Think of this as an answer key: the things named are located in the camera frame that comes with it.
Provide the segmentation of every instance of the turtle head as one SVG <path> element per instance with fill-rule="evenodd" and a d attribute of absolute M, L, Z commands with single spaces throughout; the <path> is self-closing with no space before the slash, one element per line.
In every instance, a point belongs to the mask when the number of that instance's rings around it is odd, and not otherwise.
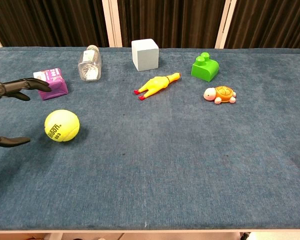
<path fill-rule="evenodd" d="M 216 94 L 216 89 L 214 87 L 210 87 L 204 91 L 203 97 L 205 100 L 213 101 L 216 98 Z"/>

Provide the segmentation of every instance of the yellow tennis ball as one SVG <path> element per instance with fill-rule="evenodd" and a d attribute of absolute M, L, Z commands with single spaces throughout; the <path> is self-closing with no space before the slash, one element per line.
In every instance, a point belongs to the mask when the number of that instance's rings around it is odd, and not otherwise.
<path fill-rule="evenodd" d="M 73 139 L 79 132 L 80 122 L 73 112 L 56 110 L 44 121 L 44 131 L 54 141 L 66 142 Z"/>

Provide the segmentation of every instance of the foam block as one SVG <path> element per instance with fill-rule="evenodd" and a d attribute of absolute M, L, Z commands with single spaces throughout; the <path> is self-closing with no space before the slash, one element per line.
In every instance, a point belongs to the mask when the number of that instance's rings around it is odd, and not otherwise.
<path fill-rule="evenodd" d="M 159 66 L 159 47 L 152 39 L 131 42 L 132 61 L 138 71 L 157 69 Z"/>

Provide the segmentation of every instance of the robotic hand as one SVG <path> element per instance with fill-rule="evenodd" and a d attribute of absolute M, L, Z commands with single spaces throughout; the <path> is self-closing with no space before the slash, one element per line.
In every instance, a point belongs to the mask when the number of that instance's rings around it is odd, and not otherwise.
<path fill-rule="evenodd" d="M 48 86 L 49 83 L 32 77 L 22 78 L 16 81 L 0 83 L 0 98 L 13 97 L 13 98 L 20 99 L 22 101 L 29 101 L 30 98 L 27 95 L 21 93 L 20 90 L 37 89 L 43 92 L 51 92 L 51 88 Z M 26 144 L 28 142 L 30 142 L 30 138 L 28 137 L 7 138 L 4 136 L 0 136 L 0 147 L 10 148 L 10 147 Z"/>

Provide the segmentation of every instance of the label on bottle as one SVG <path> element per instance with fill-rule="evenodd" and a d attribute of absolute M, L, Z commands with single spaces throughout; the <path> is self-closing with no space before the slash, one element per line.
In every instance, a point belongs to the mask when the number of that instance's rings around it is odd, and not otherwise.
<path fill-rule="evenodd" d="M 93 49 L 85 50 L 83 52 L 82 62 L 89 62 L 94 59 L 95 51 Z"/>
<path fill-rule="evenodd" d="M 86 74 L 85 74 L 85 77 L 88 81 L 91 81 L 91 80 L 96 80 L 97 77 L 98 77 L 98 73 L 99 73 L 99 70 L 98 68 L 95 68 L 95 69 L 89 69 Z"/>

